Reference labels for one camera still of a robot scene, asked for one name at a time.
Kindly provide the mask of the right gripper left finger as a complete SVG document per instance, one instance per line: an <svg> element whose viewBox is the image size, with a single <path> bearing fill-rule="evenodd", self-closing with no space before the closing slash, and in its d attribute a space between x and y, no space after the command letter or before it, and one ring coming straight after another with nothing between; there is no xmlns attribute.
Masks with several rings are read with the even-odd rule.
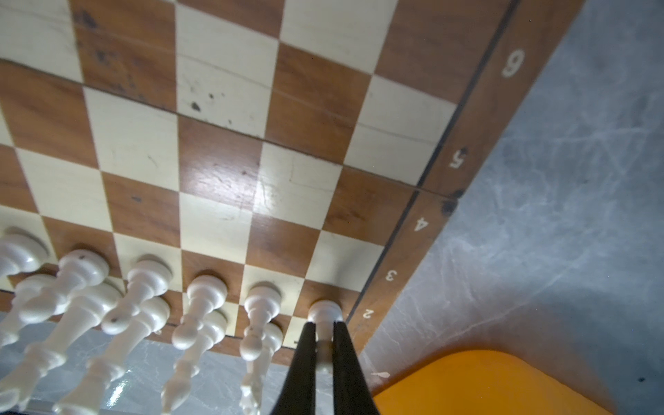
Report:
<svg viewBox="0 0 664 415"><path fill-rule="evenodd" d="M313 415L315 411L316 325L309 322L301 332L285 384L271 415Z"/></svg>

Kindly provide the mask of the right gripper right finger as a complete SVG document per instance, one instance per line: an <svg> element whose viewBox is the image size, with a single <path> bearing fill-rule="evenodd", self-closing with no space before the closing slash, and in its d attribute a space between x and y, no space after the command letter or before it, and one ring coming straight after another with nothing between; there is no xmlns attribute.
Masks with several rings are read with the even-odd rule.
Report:
<svg viewBox="0 0 664 415"><path fill-rule="evenodd" d="M332 343L335 415L379 415L344 322L335 322Z"/></svg>

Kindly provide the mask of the white pawn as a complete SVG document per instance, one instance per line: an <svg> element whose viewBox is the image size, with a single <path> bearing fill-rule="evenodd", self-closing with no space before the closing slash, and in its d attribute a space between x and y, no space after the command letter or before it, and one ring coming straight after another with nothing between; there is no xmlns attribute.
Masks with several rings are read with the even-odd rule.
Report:
<svg viewBox="0 0 664 415"><path fill-rule="evenodd" d="M332 374L334 324L342 321L342 308L330 300L315 302L308 321L316 325L316 371Z"/></svg>

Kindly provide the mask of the wooden chess board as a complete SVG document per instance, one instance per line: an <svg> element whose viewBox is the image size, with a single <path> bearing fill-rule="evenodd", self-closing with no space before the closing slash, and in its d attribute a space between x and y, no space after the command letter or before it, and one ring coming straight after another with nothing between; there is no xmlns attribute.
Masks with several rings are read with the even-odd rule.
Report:
<svg viewBox="0 0 664 415"><path fill-rule="evenodd" d="M54 273L150 257L282 293L292 358L337 301L364 349L582 8L579 1L4 1L1 229Z"/></svg>

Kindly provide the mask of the white knight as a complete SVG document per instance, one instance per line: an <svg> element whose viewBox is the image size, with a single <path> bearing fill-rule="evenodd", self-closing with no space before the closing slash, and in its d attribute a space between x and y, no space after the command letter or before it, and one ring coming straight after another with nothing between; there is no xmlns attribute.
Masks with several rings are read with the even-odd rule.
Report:
<svg viewBox="0 0 664 415"><path fill-rule="evenodd" d="M274 323L266 325L266 337L259 357L247 363L247 374L243 378L240 391L240 408L244 414L260 414L262 392L268 368L274 354L282 347L284 335Z"/></svg>

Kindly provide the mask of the white pawn g file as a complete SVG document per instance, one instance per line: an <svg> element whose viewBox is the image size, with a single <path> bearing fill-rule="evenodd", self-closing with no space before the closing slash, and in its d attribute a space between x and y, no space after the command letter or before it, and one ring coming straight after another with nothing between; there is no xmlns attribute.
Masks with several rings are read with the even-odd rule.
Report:
<svg viewBox="0 0 664 415"><path fill-rule="evenodd" d="M259 358L266 325L280 313L281 302L279 291L271 286L257 285L249 290L244 301L249 325L240 343L240 356L244 361L250 362Z"/></svg>

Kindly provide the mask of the near yellow tray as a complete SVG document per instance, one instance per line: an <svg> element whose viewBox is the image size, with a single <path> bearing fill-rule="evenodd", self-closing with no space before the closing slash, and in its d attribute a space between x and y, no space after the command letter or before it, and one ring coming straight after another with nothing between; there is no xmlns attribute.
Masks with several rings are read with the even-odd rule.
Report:
<svg viewBox="0 0 664 415"><path fill-rule="evenodd" d="M607 414L525 361L493 350L449 354L375 395L382 414Z"/></svg>

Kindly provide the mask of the white bishop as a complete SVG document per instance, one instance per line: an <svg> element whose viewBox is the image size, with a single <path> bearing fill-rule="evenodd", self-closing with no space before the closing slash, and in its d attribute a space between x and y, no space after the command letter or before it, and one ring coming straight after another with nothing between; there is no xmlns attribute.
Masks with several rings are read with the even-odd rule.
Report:
<svg viewBox="0 0 664 415"><path fill-rule="evenodd" d="M174 375L164 384L161 392L162 414L171 414L190 397L192 379L200 373L200 359L203 354L221 342L228 321L219 311L213 311L204 319L202 329L195 342L176 361Z"/></svg>

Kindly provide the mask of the white pawn f file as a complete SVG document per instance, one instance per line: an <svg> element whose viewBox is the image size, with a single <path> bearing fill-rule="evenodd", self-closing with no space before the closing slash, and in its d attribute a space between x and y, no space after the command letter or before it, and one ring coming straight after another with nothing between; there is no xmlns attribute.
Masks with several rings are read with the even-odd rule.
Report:
<svg viewBox="0 0 664 415"><path fill-rule="evenodd" d="M211 275L196 277L186 291L188 310L181 318L172 336L176 349L186 350L192 346L203 327L204 318L226 302L228 287L219 278Z"/></svg>

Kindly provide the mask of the white king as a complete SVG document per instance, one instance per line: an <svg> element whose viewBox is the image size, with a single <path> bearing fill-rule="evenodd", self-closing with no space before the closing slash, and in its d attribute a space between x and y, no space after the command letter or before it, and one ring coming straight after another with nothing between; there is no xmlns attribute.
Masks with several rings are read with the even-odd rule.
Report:
<svg viewBox="0 0 664 415"><path fill-rule="evenodd" d="M169 316L169 304L161 297L145 302L128 328L112 339L105 353L87 362L86 375L79 385L53 405L55 414L98 414L107 389L126 373L124 364L129 354L143 339L161 330Z"/></svg>

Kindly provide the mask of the white pawn e file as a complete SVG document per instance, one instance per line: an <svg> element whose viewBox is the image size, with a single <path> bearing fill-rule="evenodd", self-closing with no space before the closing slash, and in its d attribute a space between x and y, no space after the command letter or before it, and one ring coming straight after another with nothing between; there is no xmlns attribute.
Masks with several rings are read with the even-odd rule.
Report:
<svg viewBox="0 0 664 415"><path fill-rule="evenodd" d="M140 306L147 300L167 292L173 274L162 263L144 259L131 268L128 273L126 295L117 306L104 317L101 328L108 335L122 333L129 321L140 312Z"/></svg>

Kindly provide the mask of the white queen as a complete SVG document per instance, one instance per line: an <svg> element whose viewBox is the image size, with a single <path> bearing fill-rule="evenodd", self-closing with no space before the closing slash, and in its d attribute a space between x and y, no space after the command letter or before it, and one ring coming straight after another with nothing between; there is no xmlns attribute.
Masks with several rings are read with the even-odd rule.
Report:
<svg viewBox="0 0 664 415"><path fill-rule="evenodd" d="M37 383L67 361L67 349L91 328L99 325L121 299L121 292L102 283L76 292L50 335L24 350L24 359L1 380L1 411L16 406L26 409Z"/></svg>

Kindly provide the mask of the white pawn d file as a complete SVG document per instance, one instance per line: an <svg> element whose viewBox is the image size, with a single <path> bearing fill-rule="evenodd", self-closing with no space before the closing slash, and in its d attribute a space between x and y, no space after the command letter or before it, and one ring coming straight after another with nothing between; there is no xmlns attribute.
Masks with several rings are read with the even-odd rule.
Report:
<svg viewBox="0 0 664 415"><path fill-rule="evenodd" d="M58 263L59 271L52 285L42 288L19 310L18 316L25 323L41 323L55 315L69 296L88 286L101 284L108 276L107 261L93 251L78 249L68 253Z"/></svg>

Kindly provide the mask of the white pawn c file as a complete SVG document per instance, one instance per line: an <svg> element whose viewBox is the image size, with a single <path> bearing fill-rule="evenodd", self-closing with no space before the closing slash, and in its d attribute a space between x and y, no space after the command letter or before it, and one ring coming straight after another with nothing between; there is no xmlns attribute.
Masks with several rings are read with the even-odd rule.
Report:
<svg viewBox="0 0 664 415"><path fill-rule="evenodd" d="M48 256L48 249L39 240L20 233L7 234L1 238L1 276L37 271Z"/></svg>

